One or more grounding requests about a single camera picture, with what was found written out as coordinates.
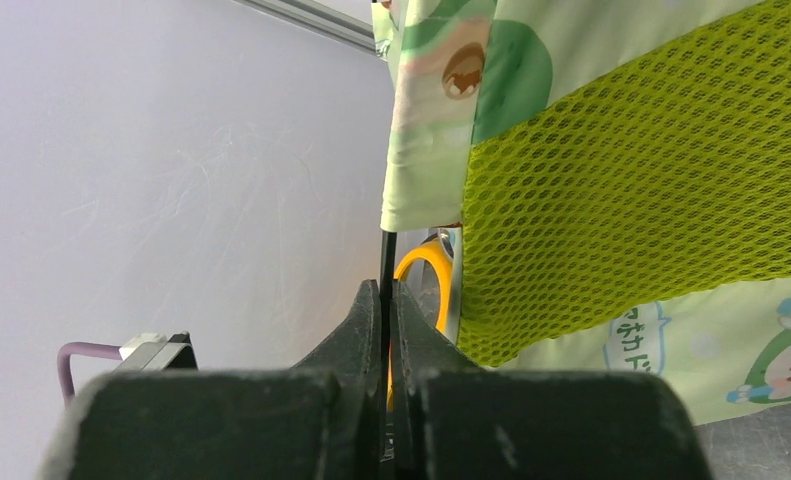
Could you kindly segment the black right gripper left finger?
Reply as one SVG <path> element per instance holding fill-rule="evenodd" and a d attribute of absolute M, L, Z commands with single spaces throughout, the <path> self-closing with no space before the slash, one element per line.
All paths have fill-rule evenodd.
<path fill-rule="evenodd" d="M 381 306 L 362 282 L 346 318 L 282 370 L 199 370 L 188 343 L 100 375 L 71 401 L 41 479 L 375 479 L 382 455 Z"/>

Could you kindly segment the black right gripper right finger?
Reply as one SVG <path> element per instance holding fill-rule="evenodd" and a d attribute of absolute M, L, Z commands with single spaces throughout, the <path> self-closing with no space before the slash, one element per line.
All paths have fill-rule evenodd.
<path fill-rule="evenodd" d="M 708 479 L 688 414 L 660 378 L 486 370 L 390 301 L 398 479 Z"/>

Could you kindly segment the long black tent pole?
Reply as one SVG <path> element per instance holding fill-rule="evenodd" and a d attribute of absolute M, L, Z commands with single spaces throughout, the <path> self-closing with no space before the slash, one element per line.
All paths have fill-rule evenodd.
<path fill-rule="evenodd" d="M 380 343 L 380 398 L 379 398 L 379 466 L 378 479 L 388 479 L 389 458 L 387 456 L 387 412 L 388 412 L 388 385 L 390 365 L 390 313 L 392 301 L 392 288 L 395 270 L 395 257 L 397 234 L 382 232 L 381 265 L 379 278 L 379 293 L 381 306 L 381 343 Z"/>

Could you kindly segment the green avocado-print pet tent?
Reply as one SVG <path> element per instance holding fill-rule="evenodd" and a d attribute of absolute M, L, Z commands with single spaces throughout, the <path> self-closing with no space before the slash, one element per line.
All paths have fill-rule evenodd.
<path fill-rule="evenodd" d="M 462 227 L 477 364 L 791 404 L 791 1 L 375 1 L 381 226 Z"/>

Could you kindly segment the steel pet bowl far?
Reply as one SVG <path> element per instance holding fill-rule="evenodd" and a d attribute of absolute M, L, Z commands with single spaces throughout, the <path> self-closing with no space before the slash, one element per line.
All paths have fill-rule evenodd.
<path fill-rule="evenodd" d="M 462 227 L 451 226 L 439 229 L 439 241 L 451 263 L 452 279 L 448 287 L 446 330 L 452 334 L 459 328 L 461 284 L 462 284 Z"/>

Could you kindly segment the orange double bowl holder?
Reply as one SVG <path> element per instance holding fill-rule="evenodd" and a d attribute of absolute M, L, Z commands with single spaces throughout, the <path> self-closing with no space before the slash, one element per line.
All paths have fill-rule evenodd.
<path fill-rule="evenodd" d="M 429 294 L 437 296 L 436 314 L 432 316 L 431 325 L 444 333 L 448 323 L 453 266 L 437 235 L 432 235 L 410 250 L 398 264 L 394 278 L 406 283 L 412 273 L 420 274 L 416 282 L 419 297 Z"/>

